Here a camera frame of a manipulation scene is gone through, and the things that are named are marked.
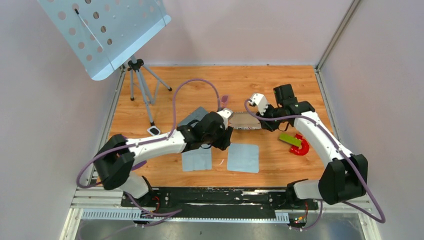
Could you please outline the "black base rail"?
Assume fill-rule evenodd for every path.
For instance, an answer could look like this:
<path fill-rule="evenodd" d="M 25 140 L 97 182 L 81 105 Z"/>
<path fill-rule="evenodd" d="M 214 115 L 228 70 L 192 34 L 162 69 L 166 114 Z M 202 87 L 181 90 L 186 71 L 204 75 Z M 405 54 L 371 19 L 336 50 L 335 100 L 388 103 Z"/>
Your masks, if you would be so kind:
<path fill-rule="evenodd" d="M 316 215 L 360 214 L 372 211 L 367 197 L 349 204 L 319 204 L 317 200 L 290 203 L 283 187 L 155 187 L 132 202 L 121 190 L 102 187 L 77 189 L 71 209 L 84 220 L 131 220 L 153 223 L 311 223 Z"/>

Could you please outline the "light blue cloth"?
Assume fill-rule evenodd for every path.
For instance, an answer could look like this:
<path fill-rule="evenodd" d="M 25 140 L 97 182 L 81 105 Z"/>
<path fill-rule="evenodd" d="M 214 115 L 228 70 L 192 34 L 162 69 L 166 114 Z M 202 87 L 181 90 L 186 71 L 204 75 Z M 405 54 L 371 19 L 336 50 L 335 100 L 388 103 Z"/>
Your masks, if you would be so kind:
<path fill-rule="evenodd" d="M 243 173 L 259 172 L 259 146 L 232 143 L 228 148 L 227 170 Z"/>
<path fill-rule="evenodd" d="M 210 148 L 195 149 L 181 154 L 182 171 L 204 171 L 212 169 L 212 151 Z"/>

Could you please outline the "flag print glasses case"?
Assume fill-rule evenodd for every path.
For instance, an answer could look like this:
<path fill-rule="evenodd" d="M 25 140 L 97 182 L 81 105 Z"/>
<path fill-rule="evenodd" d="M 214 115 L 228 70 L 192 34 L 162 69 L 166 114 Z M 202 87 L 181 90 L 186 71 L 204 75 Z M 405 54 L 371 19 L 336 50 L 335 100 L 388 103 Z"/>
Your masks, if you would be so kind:
<path fill-rule="evenodd" d="M 248 112 L 234 112 L 228 124 L 235 130 L 260 130 L 260 121 Z"/>

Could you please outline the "green toy brick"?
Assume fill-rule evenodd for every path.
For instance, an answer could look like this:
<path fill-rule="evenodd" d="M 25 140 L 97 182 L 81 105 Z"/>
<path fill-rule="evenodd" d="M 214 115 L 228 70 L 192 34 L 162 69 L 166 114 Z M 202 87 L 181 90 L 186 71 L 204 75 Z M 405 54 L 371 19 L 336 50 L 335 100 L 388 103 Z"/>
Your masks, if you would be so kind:
<path fill-rule="evenodd" d="M 295 147 L 300 147 L 302 144 L 302 141 L 300 139 L 286 133 L 281 133 L 278 136 L 278 139 L 284 143 L 290 144 Z"/>

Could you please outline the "grey-green glasses case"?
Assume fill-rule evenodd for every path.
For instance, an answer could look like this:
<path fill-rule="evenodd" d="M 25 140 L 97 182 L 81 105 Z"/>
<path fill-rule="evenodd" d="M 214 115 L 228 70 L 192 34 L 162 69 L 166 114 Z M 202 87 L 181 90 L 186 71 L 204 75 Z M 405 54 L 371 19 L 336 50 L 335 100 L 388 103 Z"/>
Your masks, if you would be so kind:
<path fill-rule="evenodd" d="M 197 120 L 200 121 L 205 115 L 207 115 L 209 112 L 203 108 L 203 107 L 198 107 L 196 110 L 194 110 L 193 112 L 191 112 L 187 117 L 185 117 L 182 121 L 180 121 L 177 126 L 184 126 L 189 124 L 191 121 L 193 120 Z"/>

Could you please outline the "white frame black sunglasses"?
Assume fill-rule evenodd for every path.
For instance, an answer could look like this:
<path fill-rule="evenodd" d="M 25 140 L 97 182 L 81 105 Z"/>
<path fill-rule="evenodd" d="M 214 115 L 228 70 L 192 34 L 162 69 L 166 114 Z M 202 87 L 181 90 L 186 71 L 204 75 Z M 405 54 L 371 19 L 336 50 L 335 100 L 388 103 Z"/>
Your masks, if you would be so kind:
<path fill-rule="evenodd" d="M 146 130 L 151 136 L 158 136 L 161 134 L 161 131 L 155 126 L 152 125 Z"/>

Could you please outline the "pink transparent sunglasses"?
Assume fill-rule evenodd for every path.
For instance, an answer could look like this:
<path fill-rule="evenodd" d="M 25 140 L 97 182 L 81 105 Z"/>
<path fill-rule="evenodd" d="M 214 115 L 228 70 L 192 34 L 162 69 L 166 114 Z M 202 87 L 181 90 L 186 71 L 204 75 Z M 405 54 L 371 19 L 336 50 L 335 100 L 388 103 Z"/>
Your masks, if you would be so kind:
<path fill-rule="evenodd" d="M 222 95 L 220 101 L 222 104 L 227 104 L 229 102 L 229 95 Z"/>

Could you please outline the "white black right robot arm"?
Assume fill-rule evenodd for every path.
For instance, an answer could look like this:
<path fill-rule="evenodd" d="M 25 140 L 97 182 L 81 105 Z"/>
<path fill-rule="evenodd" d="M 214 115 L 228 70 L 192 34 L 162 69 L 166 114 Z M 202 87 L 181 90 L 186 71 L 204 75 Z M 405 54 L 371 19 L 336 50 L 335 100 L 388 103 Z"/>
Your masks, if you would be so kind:
<path fill-rule="evenodd" d="M 368 161 L 362 154 L 353 154 L 325 127 L 308 101 L 298 101 L 291 84 L 273 89 L 277 106 L 263 94 L 254 93 L 250 105 L 257 107 L 261 127 L 271 132 L 287 122 L 315 150 L 325 169 L 319 180 L 298 180 L 289 183 L 286 204 L 298 209 L 306 199 L 323 200 L 329 205 L 352 200 L 366 194 Z"/>

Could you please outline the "purple glasses case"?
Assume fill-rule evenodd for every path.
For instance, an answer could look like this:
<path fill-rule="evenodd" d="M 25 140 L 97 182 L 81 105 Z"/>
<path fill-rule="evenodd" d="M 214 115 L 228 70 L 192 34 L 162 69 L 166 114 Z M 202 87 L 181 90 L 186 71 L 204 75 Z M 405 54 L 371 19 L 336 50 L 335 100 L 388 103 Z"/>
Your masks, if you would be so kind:
<path fill-rule="evenodd" d="M 132 170 L 132 171 L 135 171 L 135 170 L 137 170 L 137 169 L 139 169 L 139 168 L 143 167 L 146 163 L 147 163 L 147 161 L 146 161 L 146 160 L 141 161 L 141 162 L 139 162 L 139 163 L 135 164 L 135 165 L 131 168 L 131 170 Z"/>

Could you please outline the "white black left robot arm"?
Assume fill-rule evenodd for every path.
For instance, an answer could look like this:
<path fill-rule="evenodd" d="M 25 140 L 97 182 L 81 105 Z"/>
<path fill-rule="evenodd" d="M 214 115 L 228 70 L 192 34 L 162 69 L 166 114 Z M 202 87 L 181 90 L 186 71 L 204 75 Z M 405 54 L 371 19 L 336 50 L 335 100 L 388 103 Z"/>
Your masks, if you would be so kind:
<path fill-rule="evenodd" d="M 209 112 L 200 121 L 180 125 L 171 132 L 145 138 L 113 135 L 94 157 L 104 190 L 120 189 L 129 193 L 140 206 L 149 206 L 153 193 L 147 181 L 132 170 L 133 166 L 168 154 L 180 154 L 205 146 L 222 151 L 231 144 L 233 127 L 229 121 L 234 113 L 228 108 Z"/>

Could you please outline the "perforated metal music stand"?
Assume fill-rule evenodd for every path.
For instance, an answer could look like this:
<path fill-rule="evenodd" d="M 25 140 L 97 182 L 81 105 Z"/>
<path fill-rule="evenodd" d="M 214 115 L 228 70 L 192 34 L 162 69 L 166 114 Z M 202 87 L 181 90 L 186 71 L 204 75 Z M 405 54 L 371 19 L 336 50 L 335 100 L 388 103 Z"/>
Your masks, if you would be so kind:
<path fill-rule="evenodd" d="M 150 106 L 156 102 L 158 88 L 172 88 L 137 58 L 136 52 L 171 22 L 163 1 L 40 0 L 39 4 L 92 80 L 102 81 L 123 65 L 130 68 L 130 77 L 138 79 L 150 125 L 154 126 Z M 154 93 L 142 69 L 156 78 Z"/>

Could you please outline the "red toy arch block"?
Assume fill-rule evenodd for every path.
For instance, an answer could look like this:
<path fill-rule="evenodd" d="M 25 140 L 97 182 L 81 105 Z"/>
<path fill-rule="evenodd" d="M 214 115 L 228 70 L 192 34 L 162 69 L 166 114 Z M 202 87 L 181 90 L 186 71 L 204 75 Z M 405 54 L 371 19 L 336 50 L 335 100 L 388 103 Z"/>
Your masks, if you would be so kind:
<path fill-rule="evenodd" d="M 292 147 L 290 148 L 289 152 L 297 155 L 297 156 L 305 156 L 309 150 L 310 150 L 310 145 L 307 142 L 307 140 L 300 134 L 296 134 L 294 136 L 296 139 L 300 140 L 300 146 L 295 146 L 292 145 Z"/>

